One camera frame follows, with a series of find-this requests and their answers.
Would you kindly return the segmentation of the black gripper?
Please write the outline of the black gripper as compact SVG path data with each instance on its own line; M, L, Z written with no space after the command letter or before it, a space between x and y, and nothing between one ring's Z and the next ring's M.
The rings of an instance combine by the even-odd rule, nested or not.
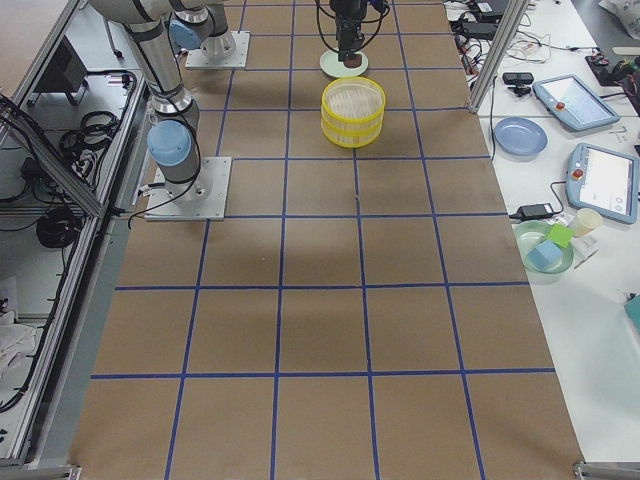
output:
M357 55L361 45L361 24L366 17L366 2L333 0L333 13L338 40L338 61Z

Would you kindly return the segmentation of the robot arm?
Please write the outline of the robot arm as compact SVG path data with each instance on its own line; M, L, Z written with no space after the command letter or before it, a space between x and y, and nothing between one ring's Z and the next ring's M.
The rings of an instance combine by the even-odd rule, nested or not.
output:
M367 15L367 1L330 1L331 13L316 1L316 23L318 33L327 49L334 53L338 62L348 69L360 67L365 47L362 24ZM332 18L335 23L337 46L332 48L326 42L320 26L319 16ZM196 51L210 62L220 62L237 52L235 34L230 32L224 6L215 3L211 6L195 8L179 7L170 17L169 36L180 49Z
M179 1L93 1L91 6L127 34L157 116L147 135L148 150L164 176L168 195L184 196L200 172L195 132L199 110L184 86L165 20L185 6Z

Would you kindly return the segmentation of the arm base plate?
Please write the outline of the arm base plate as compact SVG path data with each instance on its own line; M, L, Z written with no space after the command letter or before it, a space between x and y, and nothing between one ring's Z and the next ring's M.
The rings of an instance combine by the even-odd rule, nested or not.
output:
M188 53L188 70L244 69L247 64L251 34L249 31L227 31L208 37L200 49Z
M166 183L160 168L151 191L144 218L150 221L201 221L225 218L231 176L231 157L204 157L193 185Z

